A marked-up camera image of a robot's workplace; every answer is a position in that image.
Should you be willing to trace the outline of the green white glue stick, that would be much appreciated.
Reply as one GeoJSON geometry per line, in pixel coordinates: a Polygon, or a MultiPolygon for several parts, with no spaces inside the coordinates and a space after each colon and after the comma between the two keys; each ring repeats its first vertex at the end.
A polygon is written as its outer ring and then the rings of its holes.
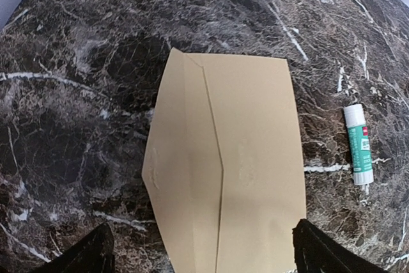
{"type": "Polygon", "coordinates": [[[350,144],[353,181],[355,185],[373,183],[373,166],[364,110],[361,104],[343,108],[350,144]]]}

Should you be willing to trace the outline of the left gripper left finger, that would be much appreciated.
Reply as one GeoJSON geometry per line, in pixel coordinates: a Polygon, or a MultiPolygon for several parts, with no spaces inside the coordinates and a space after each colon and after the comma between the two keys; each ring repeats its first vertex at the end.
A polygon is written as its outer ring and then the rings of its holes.
{"type": "Polygon", "coordinates": [[[61,256],[31,272],[115,272],[114,236],[110,226],[100,224],[61,256]]]}

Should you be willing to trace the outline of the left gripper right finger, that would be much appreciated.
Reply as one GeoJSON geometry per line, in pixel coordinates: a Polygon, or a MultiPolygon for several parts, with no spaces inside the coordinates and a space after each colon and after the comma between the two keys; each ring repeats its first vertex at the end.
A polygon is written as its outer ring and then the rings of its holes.
{"type": "Polygon", "coordinates": [[[385,272],[338,244],[307,219],[301,219],[293,228],[293,247],[300,273],[385,272]]]}

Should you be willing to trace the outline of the brown kraft paper envelope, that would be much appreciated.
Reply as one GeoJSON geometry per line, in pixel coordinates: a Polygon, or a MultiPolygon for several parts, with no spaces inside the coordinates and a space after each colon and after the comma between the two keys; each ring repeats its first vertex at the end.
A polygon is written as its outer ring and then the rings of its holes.
{"type": "Polygon", "coordinates": [[[175,272],[289,272],[306,217],[287,61],[172,49],[142,176],[175,272]]]}

